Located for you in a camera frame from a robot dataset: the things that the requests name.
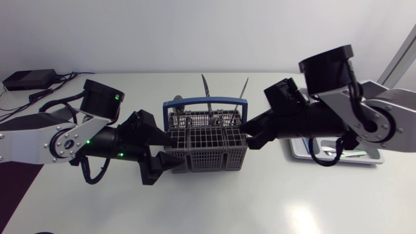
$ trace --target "white table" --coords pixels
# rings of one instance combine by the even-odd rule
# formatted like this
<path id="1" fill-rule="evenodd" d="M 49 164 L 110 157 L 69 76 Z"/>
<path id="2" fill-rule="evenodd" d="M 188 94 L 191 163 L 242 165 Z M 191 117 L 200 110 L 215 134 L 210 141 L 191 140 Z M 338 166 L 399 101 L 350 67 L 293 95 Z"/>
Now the white table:
<path id="1" fill-rule="evenodd" d="M 239 96 L 249 76 L 248 119 L 270 108 L 265 88 L 287 77 L 304 85 L 302 75 L 288 73 L 205 76 L 212 96 L 229 97 Z M 47 100 L 79 93 L 86 78 L 125 92 L 119 123 L 144 109 L 161 129 L 163 101 L 205 94 L 198 73 L 100 74 L 79 77 Z M 0 105 L 24 104 L 30 93 L 10 94 Z M 10 99 L 15 105 L 5 103 Z M 4 233 L 416 233 L 416 154 L 382 153 L 379 166 L 325 168 L 294 159 L 289 141 L 275 140 L 247 151 L 239 172 L 165 172 L 154 186 L 141 185 L 135 162 L 112 160 L 97 185 L 86 184 L 79 167 L 48 164 Z M 95 175 L 103 159 L 90 162 Z"/>

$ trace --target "dark floor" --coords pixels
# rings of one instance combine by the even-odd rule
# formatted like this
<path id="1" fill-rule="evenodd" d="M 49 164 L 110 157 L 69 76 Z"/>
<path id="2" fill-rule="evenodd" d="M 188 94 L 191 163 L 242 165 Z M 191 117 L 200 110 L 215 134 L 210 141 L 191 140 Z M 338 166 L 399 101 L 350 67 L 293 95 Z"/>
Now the dark floor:
<path id="1" fill-rule="evenodd" d="M 0 163 L 0 233 L 42 167 L 20 162 Z"/>

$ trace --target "gray plastic basket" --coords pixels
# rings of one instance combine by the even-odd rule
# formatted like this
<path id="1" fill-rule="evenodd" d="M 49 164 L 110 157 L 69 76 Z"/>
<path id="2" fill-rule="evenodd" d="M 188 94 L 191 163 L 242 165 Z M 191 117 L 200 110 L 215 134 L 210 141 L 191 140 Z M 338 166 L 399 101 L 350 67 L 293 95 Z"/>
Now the gray plastic basket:
<path id="1" fill-rule="evenodd" d="M 171 107 L 164 103 L 164 112 Z M 175 146 L 165 146 L 165 151 L 184 159 L 185 163 L 172 169 L 173 173 L 217 172 L 220 170 L 240 170 L 247 150 L 246 135 L 239 127 L 246 116 L 234 110 L 217 110 L 213 114 L 219 119 L 209 125 L 208 111 L 185 111 L 183 115 L 165 114 L 168 124 L 165 131 L 177 140 Z"/>

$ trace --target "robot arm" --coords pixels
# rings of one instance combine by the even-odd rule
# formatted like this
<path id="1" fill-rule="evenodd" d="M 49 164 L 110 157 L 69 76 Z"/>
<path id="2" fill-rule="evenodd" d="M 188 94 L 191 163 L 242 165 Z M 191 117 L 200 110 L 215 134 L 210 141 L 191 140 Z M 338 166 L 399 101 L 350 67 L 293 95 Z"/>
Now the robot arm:
<path id="1" fill-rule="evenodd" d="M 67 102 L 78 98 L 83 102 L 80 109 L 74 110 Z M 144 110 L 132 113 L 117 128 L 107 126 L 117 120 L 123 98 L 121 91 L 87 80 L 81 94 L 46 103 L 41 113 L 1 123 L 0 163 L 81 163 L 86 182 L 94 184 L 101 179 L 110 159 L 136 161 L 143 184 L 154 184 L 163 171 L 183 161 L 163 152 L 151 156 L 149 145 L 167 146 L 174 141 L 157 128 L 153 115 Z M 44 112 L 57 104 L 67 107 L 51 114 Z M 76 112 L 85 114 L 83 123 L 77 124 Z M 90 178 L 86 155 L 106 158 L 103 173 L 95 179 Z"/>
<path id="2" fill-rule="evenodd" d="M 372 81 L 358 84 L 348 62 L 352 56 L 346 45 L 301 61 L 307 94 L 291 78 L 267 88 L 271 109 L 241 126 L 252 135 L 248 147 L 258 150 L 275 138 L 333 136 L 341 137 L 346 150 L 361 143 L 415 152 L 416 93 Z"/>

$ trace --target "blue basket handle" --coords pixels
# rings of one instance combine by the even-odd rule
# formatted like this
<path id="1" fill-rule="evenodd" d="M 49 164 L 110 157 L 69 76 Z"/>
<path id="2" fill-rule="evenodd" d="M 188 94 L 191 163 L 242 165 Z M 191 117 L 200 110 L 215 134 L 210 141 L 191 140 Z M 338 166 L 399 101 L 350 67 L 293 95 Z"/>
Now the blue basket handle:
<path id="1" fill-rule="evenodd" d="M 193 105 L 201 103 L 222 103 L 222 104 L 231 104 L 231 105 L 242 105 L 242 124 L 247 121 L 247 100 L 234 97 L 192 97 L 184 98 L 175 101 L 165 101 L 163 103 L 163 124 L 164 131 L 169 129 L 169 120 L 168 120 L 168 109 L 171 107 L 180 107 L 184 105 Z"/>

